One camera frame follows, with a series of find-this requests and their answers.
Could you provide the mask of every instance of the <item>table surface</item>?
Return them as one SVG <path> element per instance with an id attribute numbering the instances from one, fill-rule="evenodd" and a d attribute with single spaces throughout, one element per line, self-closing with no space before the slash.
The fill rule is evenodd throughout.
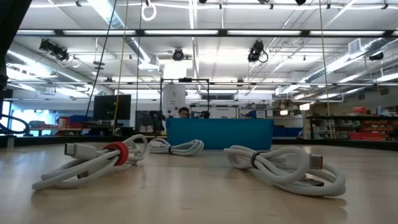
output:
<path id="1" fill-rule="evenodd" d="M 91 143 L 96 147 L 106 143 Z M 0 222 L 398 223 L 398 152 L 303 146 L 346 174 L 337 198 L 304 197 L 230 166 L 223 151 L 149 154 L 138 166 L 80 189 L 34 192 L 40 175 L 69 161 L 63 145 L 0 151 Z"/>

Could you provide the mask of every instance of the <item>computer monitor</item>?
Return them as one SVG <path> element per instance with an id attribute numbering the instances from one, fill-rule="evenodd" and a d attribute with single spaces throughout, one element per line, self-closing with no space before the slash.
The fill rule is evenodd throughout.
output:
<path id="1" fill-rule="evenodd" d="M 116 111 L 117 95 L 94 97 L 93 120 L 113 120 Z M 116 119 L 130 119 L 131 95 L 119 95 Z"/>

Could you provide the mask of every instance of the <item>white usb cable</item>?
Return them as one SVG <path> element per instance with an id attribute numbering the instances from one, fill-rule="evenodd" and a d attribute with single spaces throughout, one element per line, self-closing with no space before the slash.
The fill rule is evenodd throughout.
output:
<path id="1" fill-rule="evenodd" d="M 148 144 L 149 153 L 169 153 L 179 156 L 193 156 L 200 152 L 204 143 L 201 140 L 193 140 L 176 146 L 171 146 L 162 138 L 155 138 Z"/>
<path id="2" fill-rule="evenodd" d="M 308 154 L 299 147 L 257 152 L 243 146 L 231 146 L 224 151 L 228 153 L 228 160 L 233 167 L 257 168 L 267 180 L 288 192 L 310 196 L 339 196 L 346 192 L 344 173 L 329 164 L 323 164 L 321 156 Z M 306 174 L 330 184 L 323 185 L 323 182 L 309 179 Z"/>
<path id="3" fill-rule="evenodd" d="M 136 139 L 144 141 L 143 148 L 140 148 L 134 142 Z M 41 176 L 42 181 L 34 183 L 32 188 L 34 190 L 51 186 L 62 189 L 77 188 L 109 172 L 127 169 L 136 164 L 137 161 L 144 159 L 148 142 L 145 136 L 137 134 L 124 140 L 122 144 L 121 142 L 114 142 L 109 144 L 109 146 L 97 151 L 94 146 L 79 143 L 66 144 L 65 155 L 72 156 L 75 160 L 67 162 L 47 174 L 43 174 Z M 117 149 L 118 146 L 122 146 L 125 151 L 113 150 Z M 68 180 L 76 175 L 78 180 Z"/>

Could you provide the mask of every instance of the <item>red rubber band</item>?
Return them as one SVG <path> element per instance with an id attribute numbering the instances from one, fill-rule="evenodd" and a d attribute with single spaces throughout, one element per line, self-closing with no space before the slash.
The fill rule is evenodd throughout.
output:
<path id="1" fill-rule="evenodd" d="M 115 166 L 123 165 L 129 157 L 129 148 L 127 148 L 127 146 L 123 142 L 112 142 L 110 144 L 107 144 L 104 149 L 114 149 L 120 151 L 119 159 L 114 164 Z"/>

